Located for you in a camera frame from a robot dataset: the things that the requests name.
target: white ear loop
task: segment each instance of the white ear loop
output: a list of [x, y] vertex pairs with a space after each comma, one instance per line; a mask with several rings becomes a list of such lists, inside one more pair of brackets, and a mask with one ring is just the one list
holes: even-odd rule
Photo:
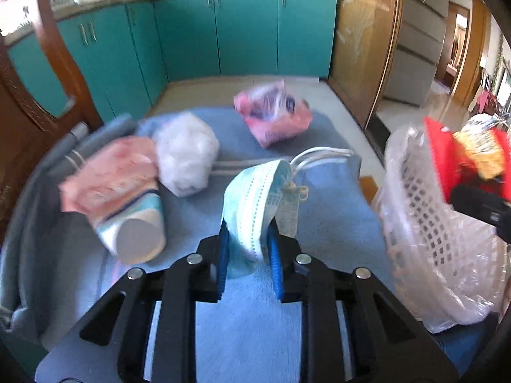
[[354, 152], [346, 148], [314, 147], [306, 149], [291, 160], [293, 178], [300, 170], [319, 165], [319, 161], [332, 162], [335, 160], [336, 162], [346, 162], [346, 158], [353, 155]]

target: white plastic bag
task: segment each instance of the white plastic bag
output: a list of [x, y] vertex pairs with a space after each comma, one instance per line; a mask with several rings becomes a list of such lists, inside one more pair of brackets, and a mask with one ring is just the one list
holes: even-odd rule
[[402, 127], [390, 136], [385, 169], [373, 207], [400, 301], [432, 333], [499, 311], [507, 245], [495, 228], [443, 202], [423, 128]]
[[220, 143], [213, 130], [190, 112], [163, 125], [154, 136], [159, 179], [178, 197], [208, 186]]

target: mask ear loop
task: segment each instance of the mask ear loop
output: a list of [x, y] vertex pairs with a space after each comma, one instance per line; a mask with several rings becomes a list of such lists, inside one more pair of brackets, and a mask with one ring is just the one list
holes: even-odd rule
[[300, 170], [306, 169], [310, 164], [314, 162], [329, 158], [340, 157], [347, 158], [352, 157], [353, 155], [354, 152], [346, 148], [334, 148], [323, 146], [307, 149], [304, 152], [298, 154], [290, 162], [293, 171], [293, 178], [298, 174]]

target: doorway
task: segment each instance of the doorway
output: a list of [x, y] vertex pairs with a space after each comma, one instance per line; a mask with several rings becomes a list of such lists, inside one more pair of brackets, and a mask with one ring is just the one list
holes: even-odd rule
[[461, 70], [461, 64], [469, 34], [467, 33], [470, 11], [449, 1], [444, 45], [436, 68], [435, 80], [451, 93]]

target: crumpled white tissue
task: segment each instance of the crumpled white tissue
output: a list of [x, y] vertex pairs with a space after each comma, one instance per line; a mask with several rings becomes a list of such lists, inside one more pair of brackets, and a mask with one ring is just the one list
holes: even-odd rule
[[173, 194], [185, 197], [208, 186], [220, 143], [213, 130], [191, 112], [164, 124], [153, 137], [159, 179]]

